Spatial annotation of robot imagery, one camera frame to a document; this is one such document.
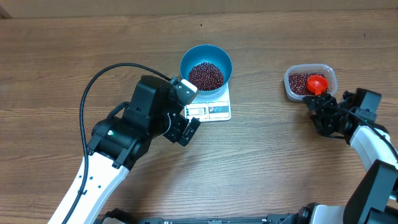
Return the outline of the red beans in bowl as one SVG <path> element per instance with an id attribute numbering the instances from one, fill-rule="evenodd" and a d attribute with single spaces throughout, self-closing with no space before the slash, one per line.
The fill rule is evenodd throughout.
<path id="1" fill-rule="evenodd" d="M 224 75 L 213 63 L 202 62 L 190 70 L 188 81 L 200 91 L 212 91 L 223 86 Z"/>

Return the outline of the red scoop with blue handle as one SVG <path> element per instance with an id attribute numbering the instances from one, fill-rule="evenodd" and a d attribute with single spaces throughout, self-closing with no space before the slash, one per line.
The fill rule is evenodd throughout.
<path id="1" fill-rule="evenodd" d="M 328 89 L 328 80 L 320 75 L 312 75 L 308 77 L 306 82 L 306 88 L 310 93 L 314 95 L 321 95 Z"/>

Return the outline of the clear plastic container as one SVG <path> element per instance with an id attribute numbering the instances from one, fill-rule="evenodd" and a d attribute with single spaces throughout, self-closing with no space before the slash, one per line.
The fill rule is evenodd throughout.
<path id="1" fill-rule="evenodd" d="M 321 73 L 328 80 L 328 92 L 334 96 L 338 90 L 338 82 L 334 70 L 329 66 L 321 63 L 301 64 L 291 66 L 284 74 L 284 85 L 287 98 L 294 102 L 302 101 L 304 95 L 295 94 L 289 84 L 289 75 L 293 73 Z"/>

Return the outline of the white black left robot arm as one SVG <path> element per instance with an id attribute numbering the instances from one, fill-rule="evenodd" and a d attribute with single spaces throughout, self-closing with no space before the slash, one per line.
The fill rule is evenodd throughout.
<path id="1" fill-rule="evenodd" d="M 113 109 L 95 124 L 86 144 L 88 157 L 51 223 L 94 223 L 110 195 L 126 178 L 151 141 L 164 136 L 186 146 L 200 122 L 180 114 L 198 93 L 189 81 L 141 77 L 130 101 Z"/>

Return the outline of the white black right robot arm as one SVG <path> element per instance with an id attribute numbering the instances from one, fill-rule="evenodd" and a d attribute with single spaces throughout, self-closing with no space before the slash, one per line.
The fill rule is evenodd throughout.
<path id="1" fill-rule="evenodd" d="M 387 129 L 376 123 L 381 94 L 358 88 L 338 102 L 329 94 L 305 96 L 319 135 L 343 139 L 357 153 L 366 175 L 344 206 L 310 203 L 286 223 L 397 223 L 397 149 Z"/>

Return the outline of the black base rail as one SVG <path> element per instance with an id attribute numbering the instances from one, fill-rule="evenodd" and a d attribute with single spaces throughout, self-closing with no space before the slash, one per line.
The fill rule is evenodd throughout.
<path id="1" fill-rule="evenodd" d="M 229 217 L 229 218 L 181 218 L 165 219 L 134 218 L 130 213 L 115 208 L 103 218 L 97 218 L 94 224 L 281 224 L 295 223 L 297 214 L 270 214 L 266 217 Z"/>

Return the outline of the white digital kitchen scale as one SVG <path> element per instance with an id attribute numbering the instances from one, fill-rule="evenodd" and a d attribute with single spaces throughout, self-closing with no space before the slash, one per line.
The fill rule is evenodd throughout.
<path id="1" fill-rule="evenodd" d="M 196 118 L 201 123 L 229 121 L 232 117 L 229 85 L 225 84 L 211 95 L 199 93 L 191 104 L 184 107 L 184 117 Z"/>

